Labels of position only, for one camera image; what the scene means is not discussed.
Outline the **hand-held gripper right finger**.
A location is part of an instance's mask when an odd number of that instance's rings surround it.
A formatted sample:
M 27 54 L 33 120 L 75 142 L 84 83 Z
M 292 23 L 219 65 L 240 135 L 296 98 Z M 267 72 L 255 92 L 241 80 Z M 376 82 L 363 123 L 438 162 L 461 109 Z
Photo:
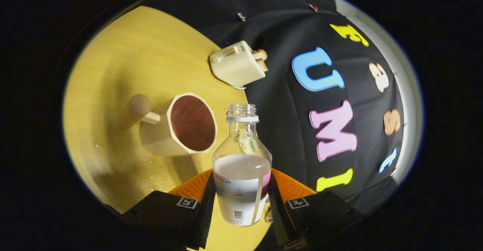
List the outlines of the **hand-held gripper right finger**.
M 363 218 L 332 191 L 315 192 L 277 169 L 268 195 L 277 244 L 286 251 L 314 250 Z

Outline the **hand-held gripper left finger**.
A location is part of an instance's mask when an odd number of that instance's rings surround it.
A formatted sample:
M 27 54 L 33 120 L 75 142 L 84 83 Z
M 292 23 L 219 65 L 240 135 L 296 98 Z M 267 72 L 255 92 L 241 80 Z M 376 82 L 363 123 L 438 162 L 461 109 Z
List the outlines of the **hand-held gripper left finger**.
M 168 192 L 152 191 L 121 214 L 168 251 L 205 249 L 215 198 L 213 170 L 201 172 Z

